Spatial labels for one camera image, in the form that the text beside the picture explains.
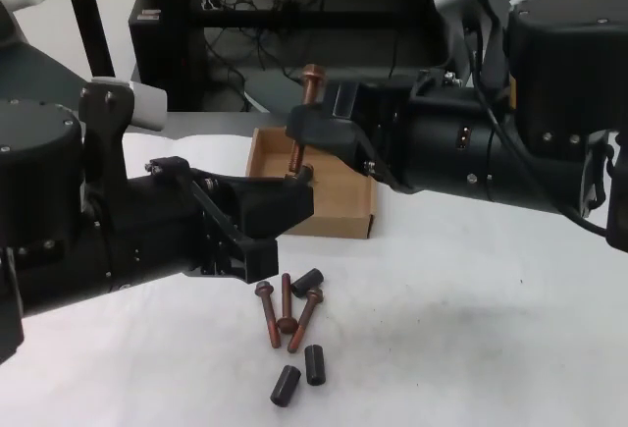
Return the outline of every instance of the open cardboard tray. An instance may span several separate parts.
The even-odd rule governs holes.
[[[292,140],[284,128],[255,130],[246,167],[247,177],[284,177]],[[314,216],[287,234],[326,238],[368,239],[375,218],[377,183],[349,169],[342,161],[306,147],[304,164],[314,169]]]

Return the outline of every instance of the white tablecloth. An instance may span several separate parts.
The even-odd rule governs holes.
[[[240,174],[249,142],[174,149]],[[128,137],[130,171],[171,146]],[[326,277],[305,340],[326,385],[306,384],[287,339],[270,348],[252,287],[176,276],[26,319],[0,425],[626,425],[628,255],[534,211],[383,187],[379,205],[370,240],[280,238],[281,271]],[[285,364],[303,377],[281,409]]]

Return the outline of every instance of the copper bolt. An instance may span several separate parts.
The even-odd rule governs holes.
[[[301,345],[303,336],[305,336],[305,329],[307,329],[310,318],[312,317],[312,314],[314,314],[314,308],[321,302],[323,302],[323,292],[319,288],[309,290],[307,292],[307,303],[305,304],[301,317],[298,320],[298,328],[288,344],[288,351],[290,353],[296,353],[298,350],[298,346]]]
[[[325,69],[315,64],[308,64],[303,69],[303,104],[311,105],[316,102],[318,93],[325,81]],[[289,170],[296,174],[303,164],[303,155],[305,154],[305,146],[292,143],[292,153],[290,155]]]
[[[282,346],[282,339],[277,329],[277,320],[275,319],[275,309],[273,309],[273,301],[271,300],[271,293],[275,289],[268,282],[259,282],[255,287],[255,294],[262,298],[262,305],[264,306],[264,315],[266,316],[266,324],[268,326],[268,335],[271,338],[271,346],[273,348],[279,348]]]
[[[282,334],[294,334],[298,322],[292,317],[292,291],[290,290],[290,275],[282,275],[282,318],[277,321],[277,326]]]

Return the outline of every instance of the screw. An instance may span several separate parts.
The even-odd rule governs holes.
[[[310,318],[312,317],[312,314],[314,314],[314,308],[321,302],[323,302],[323,292],[319,288],[307,292],[307,303],[305,304],[301,317],[298,320],[298,328],[288,344],[288,352],[296,353],[298,350],[298,346],[301,345],[303,336],[305,336],[305,329],[307,329]]]
[[[144,165],[144,170],[151,175],[159,175],[162,172],[161,167],[159,167],[158,165],[153,165],[153,164]]]
[[[311,105],[316,102],[319,90],[325,81],[325,70],[315,64],[309,64],[303,69],[303,104]],[[303,165],[303,155],[305,146],[297,143],[292,144],[292,153],[288,169],[296,174]]]
[[[262,298],[264,306],[264,315],[266,316],[266,324],[268,325],[268,335],[271,339],[271,346],[279,348],[282,346],[282,339],[277,329],[277,319],[275,319],[275,309],[273,309],[273,301],[271,294],[275,289],[268,282],[259,282],[255,287],[255,294]]]
[[[454,72],[445,72],[445,84],[462,86],[462,80],[456,77]]]
[[[368,175],[375,175],[375,162],[373,160],[364,162],[364,171]]]
[[[292,317],[292,291],[290,290],[290,275],[282,275],[282,317],[277,321],[277,326],[282,334],[294,334],[298,322]]]

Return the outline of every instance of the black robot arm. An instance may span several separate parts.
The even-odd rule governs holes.
[[[452,49],[412,88],[330,84],[321,103],[292,111],[287,134],[396,191],[561,213],[628,251],[625,147],[607,229],[584,219],[606,200],[609,133],[628,133],[628,0],[456,3],[444,18],[464,62]]]
[[[21,318],[157,278],[277,275],[276,237],[313,214],[307,177],[243,179],[155,159],[128,179],[123,133],[136,95],[95,81],[79,118],[0,102],[0,362]]]

